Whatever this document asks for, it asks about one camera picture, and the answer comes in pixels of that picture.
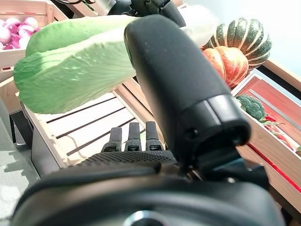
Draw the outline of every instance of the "striped squash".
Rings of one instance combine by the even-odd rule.
[[[249,71],[263,64],[270,55],[272,42],[256,19],[239,18],[230,24],[221,24],[203,49],[217,46],[240,49],[249,62]]]
[[[204,55],[231,89],[235,88],[248,72],[248,60],[238,48],[208,48],[204,50]]]

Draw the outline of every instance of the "red onion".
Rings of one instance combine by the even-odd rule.
[[[40,28],[40,27],[37,27],[36,29],[34,29],[34,32],[33,32],[33,33],[35,33],[35,32],[39,32],[41,29],[42,29],[42,28]]]
[[[19,46],[19,44],[14,43],[14,44],[6,45],[4,49],[16,49],[16,48],[20,48],[20,46]]]
[[[11,40],[11,33],[9,29],[6,27],[0,27],[0,42],[2,42],[3,45],[6,45]]]
[[[21,38],[19,40],[20,48],[26,48],[29,42],[29,38]]]
[[[33,32],[34,28],[27,24],[22,24],[19,26],[19,35],[21,38],[30,38]]]
[[[11,43],[19,43],[19,40],[20,40],[20,36],[19,35],[17,35],[17,34],[11,34]]]
[[[33,28],[37,28],[39,26],[38,21],[33,17],[28,17],[24,20],[24,24],[27,24]]]
[[[14,17],[7,19],[5,22],[6,22],[6,24],[12,24],[17,27],[21,24],[21,22],[17,18],[14,18]]]
[[[0,27],[4,27],[5,25],[5,21],[4,20],[0,20]]]
[[[18,27],[16,25],[13,24],[6,24],[4,27],[6,27],[7,29],[9,29],[9,31],[12,34],[18,34]]]

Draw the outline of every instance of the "vegetable crate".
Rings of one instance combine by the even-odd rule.
[[[140,86],[133,79],[63,114],[37,114],[24,106],[34,130],[32,161],[40,174],[78,164],[101,151],[109,141],[113,127],[122,128],[124,150],[131,122],[140,123],[141,142],[145,149],[145,123],[154,121],[148,109]],[[158,127],[157,132],[164,143]]]
[[[252,128],[249,144],[237,147],[245,159],[265,166],[273,191],[277,191],[298,212],[301,212],[301,106],[263,80],[255,70],[233,91],[234,96],[250,95],[261,101],[266,113],[273,121],[277,132],[269,126],[243,113]]]
[[[27,17],[34,17],[39,27],[53,21],[65,20],[67,17],[51,1],[33,0],[1,0],[0,19],[14,17],[23,21]],[[13,67],[25,56],[25,49],[0,50],[0,98],[8,111],[14,113],[21,109],[16,97],[18,92],[13,81]]]

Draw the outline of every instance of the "orange pumpkin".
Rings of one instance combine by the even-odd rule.
[[[205,49],[204,54],[231,89],[248,73],[248,59],[238,48],[218,46]]]

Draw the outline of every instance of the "white wall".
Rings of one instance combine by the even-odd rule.
[[[301,76],[301,0],[183,0],[210,9],[221,23],[245,16],[269,31],[271,58]]]

